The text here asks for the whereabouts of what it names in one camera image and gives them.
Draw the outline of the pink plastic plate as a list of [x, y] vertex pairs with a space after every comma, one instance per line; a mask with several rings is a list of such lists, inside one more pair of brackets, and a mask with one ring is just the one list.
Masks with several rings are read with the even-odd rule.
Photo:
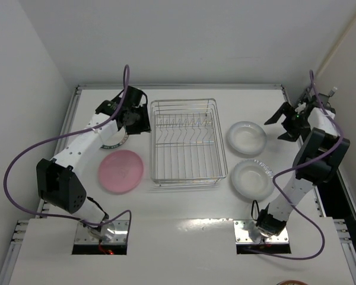
[[98, 182], [103, 189], [116, 195], [136, 188], [144, 174], [141, 157], [130, 150], [114, 151], [98, 167]]

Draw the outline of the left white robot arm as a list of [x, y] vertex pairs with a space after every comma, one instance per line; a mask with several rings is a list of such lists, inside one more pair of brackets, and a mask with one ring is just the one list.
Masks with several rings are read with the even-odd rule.
[[109, 215], [87, 195], [80, 177], [85, 165], [121, 129], [129, 135], [150, 132], [150, 120], [144, 91], [127, 87], [112, 100], [103, 101], [95, 110], [83, 132], [50, 160], [41, 159], [36, 166], [39, 197], [65, 210], [98, 240], [113, 237], [114, 224]]

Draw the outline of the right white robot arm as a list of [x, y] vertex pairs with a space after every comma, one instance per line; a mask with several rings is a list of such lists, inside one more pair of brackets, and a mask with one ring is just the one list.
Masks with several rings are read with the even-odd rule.
[[332, 179], [350, 146], [350, 141], [334, 125], [334, 109], [322, 110], [314, 102], [294, 108], [285, 102], [265, 123], [274, 124], [282, 115], [286, 132], [278, 138], [291, 142], [300, 136], [306, 139], [292, 168], [284, 171], [291, 174], [288, 183], [258, 215], [256, 227], [267, 237], [284, 230], [292, 211], [310, 190]]

